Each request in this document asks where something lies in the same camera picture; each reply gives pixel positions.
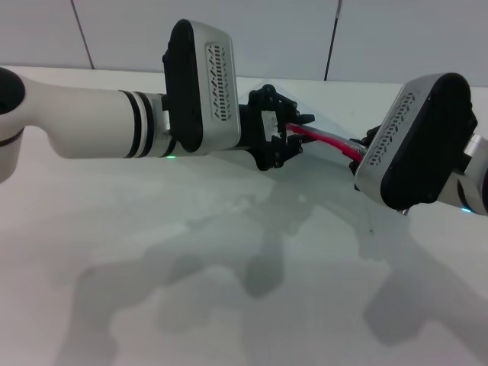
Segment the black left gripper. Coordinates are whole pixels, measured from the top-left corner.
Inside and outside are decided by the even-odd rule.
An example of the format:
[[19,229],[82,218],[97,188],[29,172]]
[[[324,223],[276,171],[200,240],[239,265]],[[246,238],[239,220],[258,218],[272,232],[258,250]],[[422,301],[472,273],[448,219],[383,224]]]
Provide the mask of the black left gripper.
[[[271,112],[269,123],[264,121],[263,111]],[[300,113],[297,102],[278,93],[273,85],[265,84],[250,91],[248,103],[239,106],[238,149],[248,152],[260,171],[281,168],[303,152],[304,142],[302,134],[285,136],[283,124],[303,126],[315,120],[314,114]]]

